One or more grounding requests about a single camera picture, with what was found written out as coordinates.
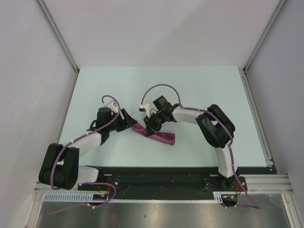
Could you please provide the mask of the purple cloth napkin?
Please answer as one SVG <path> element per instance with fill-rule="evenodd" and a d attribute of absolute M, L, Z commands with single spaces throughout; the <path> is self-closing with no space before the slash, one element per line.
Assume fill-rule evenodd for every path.
<path fill-rule="evenodd" d="M 147 135 L 147 129 L 145 127 L 143 127 L 142 125 L 140 125 L 139 123 L 135 124 L 134 126 L 132 126 L 132 130 L 142 136 L 144 136 L 145 138 L 148 139 L 152 139 L 164 144 L 168 144 L 173 146 L 175 144 L 175 134 L 174 133 L 167 133 L 167 132 L 157 132 L 156 134 Z"/>

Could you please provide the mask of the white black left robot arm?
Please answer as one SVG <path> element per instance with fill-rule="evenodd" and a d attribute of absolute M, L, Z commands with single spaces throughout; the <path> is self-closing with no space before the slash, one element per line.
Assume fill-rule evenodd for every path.
<path fill-rule="evenodd" d="M 53 189 L 70 190 L 75 185 L 88 183 L 99 190 L 105 184 L 105 178 L 99 170 L 90 166 L 80 166 L 79 158 L 104 144 L 110 132 L 121 132 L 136 125 L 125 109 L 116 113 L 109 107 L 98 109 L 97 118 L 92 121 L 86 133 L 67 145 L 52 143 L 48 146 L 38 175 L 38 181 Z"/>

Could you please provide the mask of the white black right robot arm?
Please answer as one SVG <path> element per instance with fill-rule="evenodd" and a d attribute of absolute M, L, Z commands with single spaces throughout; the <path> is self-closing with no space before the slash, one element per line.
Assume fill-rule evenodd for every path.
<path fill-rule="evenodd" d="M 218 181 L 223 190 L 231 190 L 236 185 L 237 166 L 235 165 L 232 143 L 235 126 L 221 110 L 213 104 L 206 110 L 185 107 L 181 104 L 172 105 L 164 96 L 153 101 L 156 112 L 153 113 L 149 104 L 141 104 L 139 110 L 146 113 L 144 123 L 146 135 L 158 133 L 166 122 L 183 122 L 197 125 L 205 140 L 215 149 L 218 160 Z"/>

